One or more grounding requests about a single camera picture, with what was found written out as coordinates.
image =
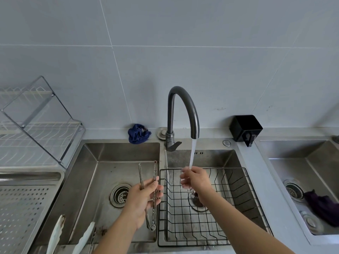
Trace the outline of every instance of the purple cloth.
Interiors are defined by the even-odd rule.
[[[149,132],[142,124],[134,124],[134,126],[128,130],[128,134],[128,140],[131,144],[141,144],[147,141],[151,132]]]
[[[339,203],[334,203],[328,196],[318,196],[315,190],[305,192],[304,198],[316,215],[331,226],[339,226]]]

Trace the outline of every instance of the person's left arm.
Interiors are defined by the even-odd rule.
[[[145,189],[141,190],[141,185],[137,184],[130,188],[127,195],[125,207],[120,216],[106,232],[103,239],[93,254],[125,254],[132,241],[133,235],[145,221],[145,208],[153,206],[153,201],[149,201],[155,190],[164,189],[158,184],[159,177],[153,182],[153,179],[144,181]],[[156,205],[160,203],[162,192],[157,192]]]

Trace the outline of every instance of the human arm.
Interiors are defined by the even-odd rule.
[[[199,167],[183,168],[180,175],[183,188],[193,188],[200,202],[205,205],[222,228],[236,253],[245,254],[294,254],[280,241],[257,226],[211,186],[206,171]]]
[[[144,181],[145,189],[141,190],[141,185],[137,184],[130,188],[127,195],[125,207],[120,216],[101,239],[93,254],[125,254],[132,241],[133,235],[145,221],[145,208],[153,206],[153,201],[149,201],[155,190],[163,190],[163,186],[158,184],[159,177]],[[162,192],[157,192],[156,205],[160,203]]]

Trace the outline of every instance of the running water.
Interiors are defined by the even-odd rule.
[[[196,145],[197,145],[197,139],[192,139],[192,151],[191,151],[191,159],[189,160],[189,169],[192,169]]]

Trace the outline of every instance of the black container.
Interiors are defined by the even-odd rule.
[[[230,125],[230,131],[235,141],[244,141],[251,147],[254,139],[261,132],[262,126],[254,115],[235,116]]]

